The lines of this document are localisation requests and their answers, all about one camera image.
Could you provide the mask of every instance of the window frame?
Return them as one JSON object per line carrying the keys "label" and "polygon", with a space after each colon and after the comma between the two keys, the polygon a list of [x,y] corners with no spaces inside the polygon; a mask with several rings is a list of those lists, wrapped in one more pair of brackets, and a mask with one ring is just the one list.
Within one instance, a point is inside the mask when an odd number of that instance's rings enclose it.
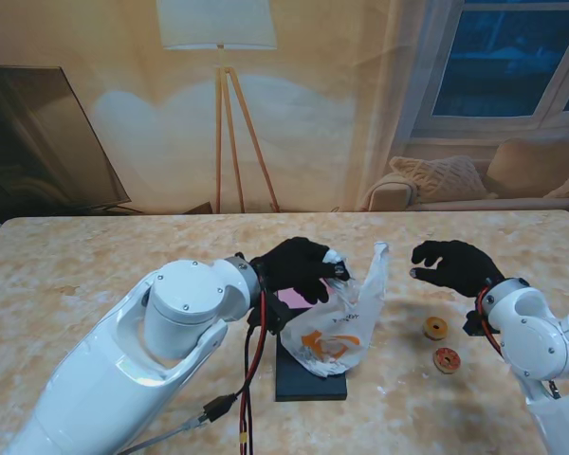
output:
{"label": "window frame", "polygon": [[415,119],[412,137],[424,137],[427,131],[431,131],[431,134],[436,133],[439,136],[447,136],[451,132],[460,131],[513,132],[569,125],[569,111],[562,111],[569,100],[569,46],[560,60],[552,79],[544,89],[535,112],[531,116],[457,117],[433,116],[431,114],[438,98],[455,33],[457,32],[463,11],[569,10],[569,2],[467,4],[464,0],[449,0],[449,2],[436,0],[435,4],[435,8],[447,9],[449,14],[447,20],[442,23],[442,29],[438,30],[438,27],[431,27],[424,42],[425,46],[436,47],[435,58],[432,61],[430,78]]}

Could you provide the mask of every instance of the black foam block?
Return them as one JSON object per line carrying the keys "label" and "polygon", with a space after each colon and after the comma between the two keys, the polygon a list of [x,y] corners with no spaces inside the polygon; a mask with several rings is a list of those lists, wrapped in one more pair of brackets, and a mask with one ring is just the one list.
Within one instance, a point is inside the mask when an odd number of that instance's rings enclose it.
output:
{"label": "black foam block", "polygon": [[345,373],[319,377],[306,370],[276,340],[276,401],[343,401],[348,396]]}

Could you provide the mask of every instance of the orange print on bag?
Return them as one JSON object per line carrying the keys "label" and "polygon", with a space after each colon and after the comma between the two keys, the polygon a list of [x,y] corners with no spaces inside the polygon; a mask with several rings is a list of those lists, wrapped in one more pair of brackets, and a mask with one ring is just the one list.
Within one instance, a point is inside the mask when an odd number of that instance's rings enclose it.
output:
{"label": "orange print on bag", "polygon": [[360,340],[350,335],[322,337],[322,332],[315,330],[302,337],[302,344],[310,348],[320,360],[325,360],[326,356],[340,358],[354,345],[360,346]]}

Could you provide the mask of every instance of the round orange object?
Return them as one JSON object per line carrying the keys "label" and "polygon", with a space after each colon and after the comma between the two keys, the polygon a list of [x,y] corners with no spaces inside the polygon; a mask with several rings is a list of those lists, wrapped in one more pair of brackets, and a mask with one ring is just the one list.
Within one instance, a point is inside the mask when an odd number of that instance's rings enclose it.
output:
{"label": "round orange object", "polygon": [[449,348],[437,349],[432,359],[436,368],[444,374],[455,373],[462,365],[462,359],[459,358],[459,355]]}
{"label": "round orange object", "polygon": [[443,319],[432,316],[424,322],[423,330],[426,337],[436,341],[447,336],[448,328]]}

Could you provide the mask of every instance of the red cable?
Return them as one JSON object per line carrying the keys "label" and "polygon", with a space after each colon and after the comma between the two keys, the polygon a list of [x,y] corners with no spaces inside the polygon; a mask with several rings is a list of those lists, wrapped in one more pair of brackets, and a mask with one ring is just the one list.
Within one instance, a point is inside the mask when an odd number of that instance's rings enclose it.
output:
{"label": "red cable", "polygon": [[486,292],[489,290],[488,287],[485,287],[478,295],[476,306],[478,308],[478,313],[481,315],[481,324],[483,325],[483,331],[485,332],[486,339],[491,343],[493,349],[497,351],[497,354],[502,355],[502,348],[500,348],[500,344],[495,340],[493,334],[489,329],[488,324],[486,323],[485,313],[483,311],[483,297],[485,296]]}
{"label": "red cable", "polygon": [[[259,341],[257,342],[257,349],[255,350],[255,355],[253,356],[253,361],[250,364],[250,367],[248,368],[248,372],[247,372],[247,376],[245,377],[245,381],[248,381],[253,375],[254,372],[257,370],[257,367],[259,366],[259,358],[261,355],[261,352],[264,349],[264,344],[266,342],[266,334],[267,334],[267,324],[266,324],[266,293],[264,291],[261,292],[261,302],[260,302],[260,308],[261,308],[261,327],[262,327],[262,331],[261,334],[259,336]],[[241,395],[241,402],[240,402],[240,413],[238,416],[239,422],[238,422],[238,430],[240,431],[240,433],[244,433],[247,431],[247,421],[245,419],[245,413],[247,410],[247,391],[243,391],[242,395]],[[247,453],[247,444],[246,443],[240,443],[240,454],[241,455],[245,455]]]}

